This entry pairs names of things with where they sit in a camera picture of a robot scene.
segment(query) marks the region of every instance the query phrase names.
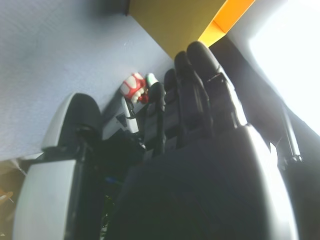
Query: white wall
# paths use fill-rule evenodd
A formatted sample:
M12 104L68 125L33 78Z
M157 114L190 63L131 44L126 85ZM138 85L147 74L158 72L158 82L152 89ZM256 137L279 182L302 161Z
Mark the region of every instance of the white wall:
M102 109L124 78L172 60L119 0L0 1L0 160L30 155L71 92Z

